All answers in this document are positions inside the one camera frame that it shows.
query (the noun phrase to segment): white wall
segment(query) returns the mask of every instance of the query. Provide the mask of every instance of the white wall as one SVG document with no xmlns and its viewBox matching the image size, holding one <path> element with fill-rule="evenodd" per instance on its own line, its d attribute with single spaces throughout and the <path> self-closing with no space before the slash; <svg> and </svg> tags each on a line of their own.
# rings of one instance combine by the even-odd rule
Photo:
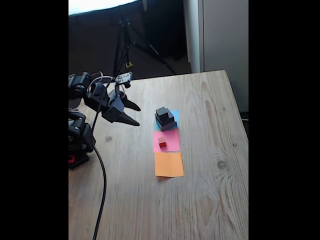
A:
<svg viewBox="0 0 320 240">
<path fill-rule="evenodd" d="M 193 73 L 204 71 L 203 0 L 183 0 L 188 62 Z"/>
<path fill-rule="evenodd" d="M 204 0 L 203 20 L 204 71 L 225 69 L 239 111 L 248 112 L 249 0 Z"/>
</svg>

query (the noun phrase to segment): stacked blocks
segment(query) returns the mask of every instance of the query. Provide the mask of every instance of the stacked blocks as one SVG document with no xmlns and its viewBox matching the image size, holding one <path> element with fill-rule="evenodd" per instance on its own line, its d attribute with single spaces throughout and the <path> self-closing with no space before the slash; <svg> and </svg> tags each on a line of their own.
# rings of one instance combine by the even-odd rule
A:
<svg viewBox="0 0 320 240">
<path fill-rule="evenodd" d="M 161 107 L 155 111 L 155 120 L 159 124 L 161 131 L 166 131 L 177 126 L 175 117 L 165 107 Z"/>
</svg>

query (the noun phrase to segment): wood grain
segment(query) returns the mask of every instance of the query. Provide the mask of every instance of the wood grain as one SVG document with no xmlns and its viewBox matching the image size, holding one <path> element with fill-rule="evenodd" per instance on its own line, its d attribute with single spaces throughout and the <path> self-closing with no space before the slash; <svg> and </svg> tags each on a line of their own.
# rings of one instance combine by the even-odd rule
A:
<svg viewBox="0 0 320 240">
<path fill-rule="evenodd" d="M 224 70 L 133 81 L 125 112 L 139 127 L 98 117 L 96 147 L 107 175 L 99 240 L 249 238 L 248 138 Z M 155 111 L 179 109 L 184 176 L 155 176 Z M 93 121 L 95 112 L 79 110 Z M 94 152 L 69 170 L 69 239 L 92 239 L 103 191 Z"/>
</svg>

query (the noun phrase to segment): small red block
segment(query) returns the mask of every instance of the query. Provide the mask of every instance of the small red block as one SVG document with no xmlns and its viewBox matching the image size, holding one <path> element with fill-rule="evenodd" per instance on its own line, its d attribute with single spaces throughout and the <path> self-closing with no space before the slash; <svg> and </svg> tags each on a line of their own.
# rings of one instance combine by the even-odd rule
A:
<svg viewBox="0 0 320 240">
<path fill-rule="evenodd" d="M 164 147 L 166 147 L 166 146 L 167 146 L 167 144 L 166 144 L 166 140 L 165 140 L 165 138 L 164 138 L 164 137 L 160 137 L 160 138 L 158 138 L 158 141 L 159 141 L 159 146 L 160 146 L 160 148 L 164 148 Z"/>
<path fill-rule="evenodd" d="M 159 143 L 160 148 L 164 148 L 167 146 L 166 142 L 161 142 Z"/>
</svg>

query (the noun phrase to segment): red component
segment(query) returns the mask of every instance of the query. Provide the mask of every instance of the red component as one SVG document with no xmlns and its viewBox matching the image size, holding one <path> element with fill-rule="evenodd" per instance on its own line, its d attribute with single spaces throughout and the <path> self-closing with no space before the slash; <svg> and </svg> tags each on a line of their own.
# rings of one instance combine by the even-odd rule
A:
<svg viewBox="0 0 320 240">
<path fill-rule="evenodd" d="M 160 148 L 164 148 L 167 146 L 166 139 L 164 137 L 158 138 Z"/>
<path fill-rule="evenodd" d="M 69 155 L 68 164 L 73 164 L 76 161 L 75 155 Z"/>
<path fill-rule="evenodd" d="M 161 142 L 159 143 L 160 148 L 164 148 L 167 146 L 166 142 Z"/>
</svg>

